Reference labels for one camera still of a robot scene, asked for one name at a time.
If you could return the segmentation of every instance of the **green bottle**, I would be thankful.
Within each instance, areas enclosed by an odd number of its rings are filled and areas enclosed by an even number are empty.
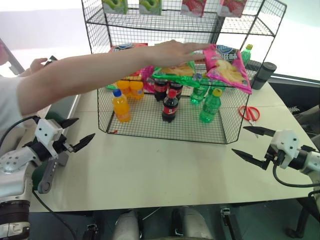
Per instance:
[[[213,83],[211,83],[211,87],[208,91],[208,96],[212,95],[214,89],[221,89],[222,92],[224,92],[226,89],[226,84],[222,81],[215,80]]]
[[[253,48],[252,44],[248,44],[244,51],[241,52],[241,57],[244,66],[246,67],[251,58],[251,49]]]
[[[200,120],[203,123],[211,123],[215,119],[221,106],[220,96],[222,93],[223,91],[220,88],[215,88],[212,94],[206,97],[200,113]]]
[[[190,96],[190,103],[194,105],[198,105],[202,102],[210,86],[209,79],[207,77],[202,77],[200,75],[197,81],[200,83],[200,86],[195,87]]]

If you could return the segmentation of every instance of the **orange bottle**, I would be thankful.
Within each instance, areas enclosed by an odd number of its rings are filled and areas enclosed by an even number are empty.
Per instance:
[[[144,83],[142,81],[130,81],[131,97],[140,100],[144,97]]]
[[[116,82],[116,86],[121,90],[122,94],[126,97],[130,97],[130,81],[119,80]]]
[[[131,120],[130,107],[125,95],[120,89],[113,90],[114,98],[112,99],[113,110],[119,122],[129,122]]]

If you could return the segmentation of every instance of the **hand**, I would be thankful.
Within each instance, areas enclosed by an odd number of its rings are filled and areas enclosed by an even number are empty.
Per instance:
[[[35,72],[43,69],[45,66],[41,63],[44,63],[48,59],[43,57],[43,58],[36,58],[35,60],[32,61],[30,65],[30,73],[34,74]]]
[[[208,43],[181,43],[171,40],[146,49],[151,65],[166,68],[178,66],[188,61],[204,59],[203,54],[191,53],[209,46]]]

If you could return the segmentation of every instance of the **tabletop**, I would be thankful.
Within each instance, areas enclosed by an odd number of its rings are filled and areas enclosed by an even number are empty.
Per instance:
[[[261,113],[257,126],[293,129],[301,145],[314,146],[268,83],[253,90],[248,105]],[[96,135],[87,147],[69,154],[67,166],[56,171],[51,191],[40,195],[53,211],[269,201],[305,197],[310,191],[279,184],[271,166],[264,171],[231,151],[264,160],[268,136],[257,139],[242,129],[237,142],[220,145],[107,134],[98,129],[96,91],[81,96],[74,116],[80,119],[67,133],[69,143]],[[278,169],[278,175],[285,182],[311,183],[291,168]],[[30,211],[46,210],[32,198]]]

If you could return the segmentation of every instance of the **red bottle cap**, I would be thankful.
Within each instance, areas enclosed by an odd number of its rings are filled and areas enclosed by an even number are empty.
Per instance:
[[[176,95],[177,95],[176,90],[174,90],[174,89],[169,90],[169,93],[168,93],[169,98],[173,99],[176,97]]]

